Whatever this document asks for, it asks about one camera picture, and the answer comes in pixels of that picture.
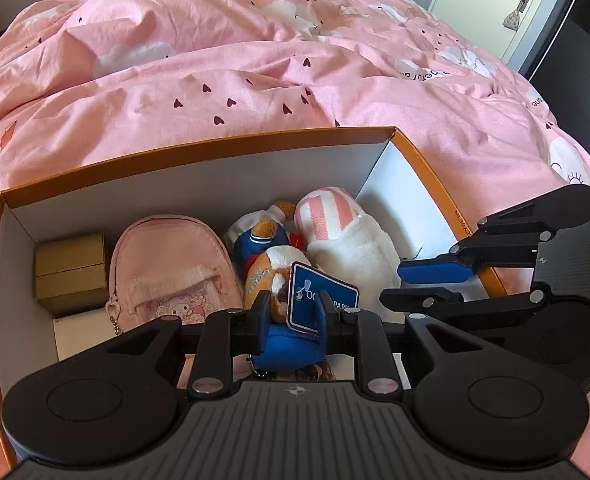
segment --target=round black pad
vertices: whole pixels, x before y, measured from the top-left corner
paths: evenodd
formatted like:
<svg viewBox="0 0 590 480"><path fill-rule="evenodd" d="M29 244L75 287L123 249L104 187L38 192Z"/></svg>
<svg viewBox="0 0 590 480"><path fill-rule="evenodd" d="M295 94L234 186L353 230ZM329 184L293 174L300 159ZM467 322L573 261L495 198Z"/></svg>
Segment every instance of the round black pad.
<svg viewBox="0 0 590 480"><path fill-rule="evenodd" d="M498 418L522 418L544 401L539 388L517 377L486 377L468 389L468 400L480 412Z"/></svg>
<svg viewBox="0 0 590 480"><path fill-rule="evenodd" d="M22 454L58 465L123 460L165 436L175 388L140 356L80 354L11 388L3 425Z"/></svg>
<svg viewBox="0 0 590 480"><path fill-rule="evenodd" d="M561 301L547 306L514 333L504 348L555 368L590 390L590 306Z"/></svg>
<svg viewBox="0 0 590 480"><path fill-rule="evenodd" d="M418 329L422 338L430 337ZM588 421L580 388L544 365L479 343L479 350L431 354L435 367L413 395L418 425L439 446L484 465L565 458Z"/></svg>
<svg viewBox="0 0 590 480"><path fill-rule="evenodd" d="M98 379L76 379L60 384L46 399L55 415L71 422L89 422L111 415L122 403L122 391Z"/></svg>

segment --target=black plastic base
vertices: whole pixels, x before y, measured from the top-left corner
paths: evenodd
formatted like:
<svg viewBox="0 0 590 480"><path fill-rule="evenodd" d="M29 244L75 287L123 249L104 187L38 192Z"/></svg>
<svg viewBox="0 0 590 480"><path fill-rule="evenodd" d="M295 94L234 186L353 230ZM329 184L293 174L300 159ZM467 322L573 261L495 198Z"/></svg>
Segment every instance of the black plastic base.
<svg viewBox="0 0 590 480"><path fill-rule="evenodd" d="M83 470L26 461L6 478L586 479L569 462L522 471L462 464L426 442L402 406L366 399L352 382L259 381L194 403L174 433L132 460Z"/></svg>

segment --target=blue gripper pad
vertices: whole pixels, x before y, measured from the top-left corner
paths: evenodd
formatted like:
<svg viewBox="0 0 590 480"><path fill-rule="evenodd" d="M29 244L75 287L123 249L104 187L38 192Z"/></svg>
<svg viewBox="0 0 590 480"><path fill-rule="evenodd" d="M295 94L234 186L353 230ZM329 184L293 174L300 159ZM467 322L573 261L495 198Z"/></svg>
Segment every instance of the blue gripper pad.
<svg viewBox="0 0 590 480"><path fill-rule="evenodd" d="M475 274L471 267L457 261L405 260L397 267L397 273L406 283L462 283Z"/></svg>
<svg viewBox="0 0 590 480"><path fill-rule="evenodd" d="M318 363L326 357L326 311L315 302L315 328L318 334L291 330L285 324L271 323L264 351L253 356L253 366L266 372L295 370Z"/></svg>

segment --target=cardboard box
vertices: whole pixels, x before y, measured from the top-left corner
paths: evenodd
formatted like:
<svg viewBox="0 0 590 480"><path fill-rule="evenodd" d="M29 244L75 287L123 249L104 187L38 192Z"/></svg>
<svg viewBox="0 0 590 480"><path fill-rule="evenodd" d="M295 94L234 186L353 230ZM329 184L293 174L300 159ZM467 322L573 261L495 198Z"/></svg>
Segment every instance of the cardboard box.
<svg viewBox="0 0 590 480"><path fill-rule="evenodd" d="M104 236L92 234L35 248L35 299L55 317L108 301Z"/></svg>
<svg viewBox="0 0 590 480"><path fill-rule="evenodd" d="M53 333L59 361L115 337L115 329L103 307L53 319Z"/></svg>
<svg viewBox="0 0 590 480"><path fill-rule="evenodd" d="M414 257L420 248L422 258L437 256L471 234L433 170L394 127L319 128L194 142L3 191L0 407L13 384L57 362L61 347L52 314L33 295L36 244L102 232L107 246L113 246L128 225L151 214L192 216L221 234L243 214L278 198L297 202L323 186L343 187L354 196L389 233L401 257ZM457 290L467 300L505 294L492 269ZM390 314L399 319L399 313ZM83 336L85 330L76 334ZM331 361L338 378L351 378L350 357L331 356ZM13 465L15 453L1 424L0 440Z"/></svg>

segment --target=pink bedding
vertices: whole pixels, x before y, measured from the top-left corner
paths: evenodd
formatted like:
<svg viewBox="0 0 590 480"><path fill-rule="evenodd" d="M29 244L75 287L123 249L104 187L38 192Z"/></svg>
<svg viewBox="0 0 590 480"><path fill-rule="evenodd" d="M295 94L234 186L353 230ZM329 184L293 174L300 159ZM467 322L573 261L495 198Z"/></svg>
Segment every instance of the pink bedding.
<svg viewBox="0 0 590 480"><path fill-rule="evenodd" d="M47 0L0 39L0 190L181 142L361 124L398 126L473 225L590 184L535 89L411 0ZM576 460L590 473L590 440Z"/></svg>

